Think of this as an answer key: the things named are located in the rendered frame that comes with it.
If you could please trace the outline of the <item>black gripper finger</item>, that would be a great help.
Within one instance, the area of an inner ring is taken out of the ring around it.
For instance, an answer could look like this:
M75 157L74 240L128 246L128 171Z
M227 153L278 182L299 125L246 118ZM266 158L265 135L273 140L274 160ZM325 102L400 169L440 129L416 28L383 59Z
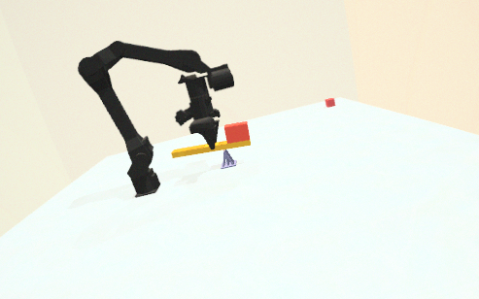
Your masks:
M214 129L198 132L198 134L203 136L203 138L205 139L205 141L207 142L211 150L215 149L216 131L217 131L217 125L215 125Z
M215 125L217 125L216 142L217 142L217 138L218 138L219 121L220 121L219 119L217 119L217 120L214 121Z

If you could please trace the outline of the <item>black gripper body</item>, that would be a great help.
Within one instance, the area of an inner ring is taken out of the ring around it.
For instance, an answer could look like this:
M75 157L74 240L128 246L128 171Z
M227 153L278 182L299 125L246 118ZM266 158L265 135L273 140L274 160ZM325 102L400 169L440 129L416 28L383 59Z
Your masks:
M220 111L213 109L212 97L209 93L189 99L189 105L193 106L196 115L188 129L190 134L214 129L215 123L213 117L220 117Z

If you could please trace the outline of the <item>yellow-orange bar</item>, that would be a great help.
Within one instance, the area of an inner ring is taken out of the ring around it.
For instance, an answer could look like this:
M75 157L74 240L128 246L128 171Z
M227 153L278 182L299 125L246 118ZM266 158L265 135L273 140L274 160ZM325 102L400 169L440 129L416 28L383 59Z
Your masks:
M172 157L177 158L199 153L217 150L228 150L251 145L247 121L225 125L224 132L226 141L217 142L215 144L215 149L210 149L208 144L183 149L174 149L172 152Z

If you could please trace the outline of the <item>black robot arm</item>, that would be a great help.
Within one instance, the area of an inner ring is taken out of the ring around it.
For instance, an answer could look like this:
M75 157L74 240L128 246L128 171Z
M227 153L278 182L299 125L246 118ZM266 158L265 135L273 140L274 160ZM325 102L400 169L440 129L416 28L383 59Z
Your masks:
M85 57L81 60L78 67L80 76L98 94L125 141L132 162L127 175L136 190L135 198L138 198L156 193L160 182L153 168L150 168L154 156L154 146L150 144L148 136L143 138L134 128L124 106L112 88L108 70L122 58L138 59L155 64L161 63L188 73L207 73L198 78L196 74L181 75L178 84L186 83L189 99L209 93L205 78L209 88L213 88L215 91L234 87L234 79L227 63L210 68L201 61L200 55L195 50L163 50L114 41L92 57Z

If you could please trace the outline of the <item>small red cube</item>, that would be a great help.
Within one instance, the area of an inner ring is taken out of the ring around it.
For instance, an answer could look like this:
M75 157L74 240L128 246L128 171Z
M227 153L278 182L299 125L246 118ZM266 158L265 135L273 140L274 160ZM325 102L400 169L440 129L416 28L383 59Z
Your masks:
M325 99L325 106L328 108L335 106L335 99L334 98Z

